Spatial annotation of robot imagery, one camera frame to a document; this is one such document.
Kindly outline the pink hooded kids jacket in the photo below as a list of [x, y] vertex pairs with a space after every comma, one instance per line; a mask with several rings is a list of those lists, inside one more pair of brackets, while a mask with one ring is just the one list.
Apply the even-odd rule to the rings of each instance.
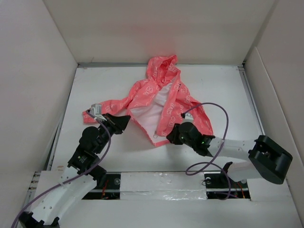
[[[152, 145], [168, 144], [166, 136], [174, 124], [182, 123], [181, 114], [199, 104], [181, 81], [177, 61], [176, 55], [151, 58], [146, 70], [147, 78], [137, 81], [127, 97], [101, 102], [102, 113], [117, 115], [126, 110]], [[158, 135], [157, 139], [153, 138], [154, 134]]]

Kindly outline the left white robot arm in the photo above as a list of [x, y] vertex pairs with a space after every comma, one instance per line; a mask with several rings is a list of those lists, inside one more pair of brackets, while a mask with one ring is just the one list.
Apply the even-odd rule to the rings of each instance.
[[23, 228], [58, 228], [63, 218], [89, 191], [106, 182], [106, 170], [99, 163], [111, 146], [113, 135], [126, 129], [131, 117], [90, 114], [99, 126], [89, 126], [82, 132], [74, 154], [65, 167], [58, 184], [37, 196], [41, 202], [31, 211], [23, 209], [18, 222]]

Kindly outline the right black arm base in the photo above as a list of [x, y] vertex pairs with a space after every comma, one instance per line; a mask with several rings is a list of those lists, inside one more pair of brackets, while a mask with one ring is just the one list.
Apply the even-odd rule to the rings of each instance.
[[213, 165], [210, 171], [204, 171], [202, 185], [206, 187], [208, 200], [224, 199], [251, 199], [247, 181], [233, 181], [226, 176], [226, 165], [224, 168]]

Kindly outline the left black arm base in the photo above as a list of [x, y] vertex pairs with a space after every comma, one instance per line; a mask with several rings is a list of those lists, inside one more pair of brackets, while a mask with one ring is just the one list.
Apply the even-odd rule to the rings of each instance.
[[97, 186], [90, 190], [83, 200], [119, 200], [120, 199], [120, 172], [107, 172], [104, 168], [97, 166], [90, 174], [97, 177]]

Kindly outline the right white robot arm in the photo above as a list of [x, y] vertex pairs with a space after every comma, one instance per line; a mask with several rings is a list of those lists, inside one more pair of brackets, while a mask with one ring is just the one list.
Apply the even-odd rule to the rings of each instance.
[[221, 139], [201, 134], [191, 122], [176, 123], [167, 140], [175, 145], [185, 144], [201, 156], [240, 159], [240, 163], [228, 161], [225, 164], [225, 172], [219, 176], [225, 187], [258, 178], [281, 185], [293, 160], [289, 152], [268, 136], [260, 135], [251, 141]]

